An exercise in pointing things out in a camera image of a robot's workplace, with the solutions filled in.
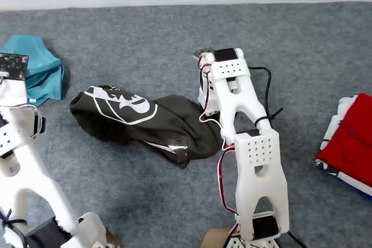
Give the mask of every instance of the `red wire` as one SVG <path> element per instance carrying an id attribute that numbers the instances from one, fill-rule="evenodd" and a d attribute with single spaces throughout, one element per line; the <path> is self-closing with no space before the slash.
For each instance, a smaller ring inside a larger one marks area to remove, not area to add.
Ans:
<path id="1" fill-rule="evenodd" d="M 231 149 L 227 149 L 221 156 L 219 162 L 218 162 L 218 165 L 217 165 L 217 175 L 218 175 L 218 179 L 219 179 L 219 189 L 220 189 L 220 198 L 221 198 L 221 202 L 223 204 L 223 206 L 225 207 L 225 209 L 227 209 L 228 211 L 234 213 L 234 214 L 238 214 L 238 212 L 234 209 L 232 209 L 231 207 L 228 207 L 226 205 L 226 202 L 225 202 L 225 197 L 224 197 L 224 193 L 223 193 L 223 181 L 222 181 L 222 161 L 224 159 L 224 156 L 226 153 L 228 152 L 232 152 L 232 151 L 235 151 L 234 148 L 231 148 Z"/>

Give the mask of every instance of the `cable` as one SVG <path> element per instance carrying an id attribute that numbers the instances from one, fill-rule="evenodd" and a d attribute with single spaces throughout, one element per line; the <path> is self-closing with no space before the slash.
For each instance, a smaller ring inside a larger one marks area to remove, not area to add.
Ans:
<path id="1" fill-rule="evenodd" d="M 257 66 L 257 67 L 248 66 L 248 68 L 250 70 L 265 70 L 265 71 L 267 71 L 268 77 L 267 77 L 265 99 L 264 99 L 264 108 L 265 108 L 265 111 L 266 111 L 266 116 L 263 116 L 263 117 L 260 117 L 259 119 L 257 119 L 256 122 L 255 122 L 255 126 L 257 126 L 257 123 L 259 121 L 263 120 L 263 119 L 268 119 L 270 124 L 271 124 L 271 121 L 283 110 L 283 108 L 281 107 L 279 110 L 277 110 L 273 114 L 270 114 L 270 111 L 269 111 L 269 89 L 270 89 L 270 84 L 271 84 L 271 71 L 264 66 Z"/>
<path id="2" fill-rule="evenodd" d="M 4 216 L 4 214 L 2 214 L 2 212 L 0 211 L 0 220 L 2 223 L 3 229 L 5 229 L 5 227 L 8 227 L 9 229 L 11 229 L 15 234 L 18 235 L 19 239 L 22 242 L 22 247 L 27 248 L 28 244 L 27 244 L 27 240 L 24 234 L 19 229 L 13 226 L 13 224 L 17 224 L 17 223 L 27 225 L 27 221 L 24 219 L 10 220 L 9 219 L 10 215 L 12 215 L 12 209 L 9 209 L 8 214 L 6 216 Z"/>
<path id="3" fill-rule="evenodd" d="M 307 246 L 299 240 L 296 236 L 294 236 L 291 231 L 288 231 L 288 235 L 301 247 L 301 248 L 307 248 Z"/>
<path id="4" fill-rule="evenodd" d="M 9 108 L 32 107 L 36 112 L 39 123 L 38 123 L 37 131 L 35 132 L 35 134 L 31 135 L 30 138 L 35 139 L 37 136 L 39 136 L 39 134 L 41 133 L 41 130 L 42 130 L 42 116 L 41 116 L 41 112 L 38 110 L 37 106 L 35 106 L 33 104 L 24 103 L 24 104 L 19 104 L 19 105 L 16 105 L 16 106 L 1 106 L 1 107 L 9 107 Z"/>
<path id="5" fill-rule="evenodd" d="M 222 202 L 223 206 L 225 207 L 226 210 L 228 210 L 228 211 L 230 211 L 234 214 L 238 214 L 238 212 L 236 210 L 234 210 L 231 207 L 228 207 L 226 205 L 225 197 L 224 197 L 224 193 L 223 193 L 223 183 L 222 183 L 222 161 L 224 159 L 225 154 L 227 154 L 228 152 L 233 152 L 233 151 L 235 151 L 235 149 L 231 148 L 229 150 L 226 150 L 222 154 L 222 156 L 221 156 L 221 158 L 220 158 L 220 160 L 217 164 L 217 175 L 218 175 L 218 182 L 219 182 L 220 198 L 221 198 L 221 202 Z"/>

